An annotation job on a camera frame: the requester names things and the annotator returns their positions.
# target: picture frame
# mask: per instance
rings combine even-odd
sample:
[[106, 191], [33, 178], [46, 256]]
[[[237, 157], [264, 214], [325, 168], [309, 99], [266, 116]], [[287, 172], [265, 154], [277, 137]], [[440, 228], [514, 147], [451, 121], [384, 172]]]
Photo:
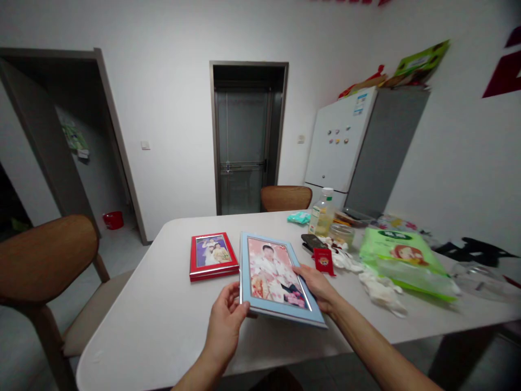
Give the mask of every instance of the picture frame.
[[239, 273], [239, 263], [225, 232], [192, 236], [190, 280], [200, 281]]
[[250, 312], [327, 329], [306, 282], [291, 266], [300, 266], [291, 243], [242, 232], [239, 302]]

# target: wedding photo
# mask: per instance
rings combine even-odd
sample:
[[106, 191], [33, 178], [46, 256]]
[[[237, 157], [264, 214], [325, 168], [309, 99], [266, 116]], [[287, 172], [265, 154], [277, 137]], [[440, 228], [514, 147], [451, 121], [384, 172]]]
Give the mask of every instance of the wedding photo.
[[252, 297], [308, 310], [304, 289], [291, 269], [291, 258], [284, 245], [249, 237]]
[[230, 253], [222, 235], [197, 238], [197, 267], [230, 262]]

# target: glass door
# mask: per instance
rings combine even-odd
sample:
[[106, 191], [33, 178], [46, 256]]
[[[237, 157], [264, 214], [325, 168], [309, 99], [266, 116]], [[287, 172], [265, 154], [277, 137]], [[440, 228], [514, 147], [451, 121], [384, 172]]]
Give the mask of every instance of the glass door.
[[267, 90], [220, 89], [215, 93], [221, 215], [261, 211], [269, 98]]

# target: red bucket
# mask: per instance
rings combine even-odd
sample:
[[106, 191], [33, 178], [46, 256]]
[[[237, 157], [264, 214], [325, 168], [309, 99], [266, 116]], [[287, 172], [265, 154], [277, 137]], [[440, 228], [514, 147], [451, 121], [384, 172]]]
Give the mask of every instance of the red bucket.
[[123, 226], [123, 214], [121, 212], [110, 212], [103, 215], [103, 221], [108, 229], [120, 229]]

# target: cooking oil bottle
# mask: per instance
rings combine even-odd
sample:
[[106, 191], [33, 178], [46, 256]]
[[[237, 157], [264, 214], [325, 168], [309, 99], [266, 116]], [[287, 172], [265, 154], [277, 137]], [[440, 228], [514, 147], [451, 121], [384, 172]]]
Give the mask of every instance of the cooking oil bottle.
[[334, 206], [332, 203], [333, 189], [331, 187], [324, 187], [322, 189], [322, 196], [320, 200], [313, 205], [311, 211], [311, 219], [309, 221], [309, 234], [317, 236], [327, 236], [329, 233], [329, 226], [333, 222]]

